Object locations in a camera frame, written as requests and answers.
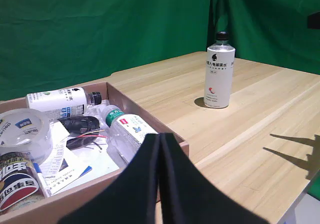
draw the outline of packing tape roll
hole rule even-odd
[[[0,155],[10,152],[27,154],[41,164],[53,145],[50,122],[41,111],[21,108],[0,114]]]

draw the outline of red logo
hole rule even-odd
[[[120,122],[121,122],[122,124],[128,124],[128,122],[127,122],[126,119],[121,119]]]

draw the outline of bottle label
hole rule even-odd
[[[116,119],[119,116],[124,115],[125,113],[121,111],[120,109],[116,109],[113,111],[110,111],[108,115],[106,115],[105,118],[105,123],[108,125],[108,127],[111,126],[111,123],[113,122],[114,119]]]
[[[158,134],[148,123],[140,116],[126,114],[116,120],[137,142],[137,149],[144,142],[146,134]]]
[[[235,49],[229,51],[207,50],[204,103],[211,108],[229,105]]]
[[[44,112],[50,121],[82,115],[87,107],[82,87],[30,93],[26,98],[29,108]]]

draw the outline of receipt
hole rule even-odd
[[[59,172],[64,159],[64,149],[67,145],[69,132],[60,121],[50,123],[52,152],[49,157],[40,165],[43,176],[46,179],[53,179]]]

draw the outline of plastic water bottle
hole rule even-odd
[[[30,93],[28,108],[43,112],[50,121],[84,114],[88,107],[101,104],[100,92],[87,93],[82,87]]]
[[[115,105],[107,105],[101,110],[101,117],[110,128],[110,135],[115,140],[115,147],[127,163],[135,156],[146,134],[157,134],[140,116],[125,114]]]
[[[204,104],[210,108],[229,105],[236,49],[228,40],[228,33],[219,31],[216,42],[207,48]]]

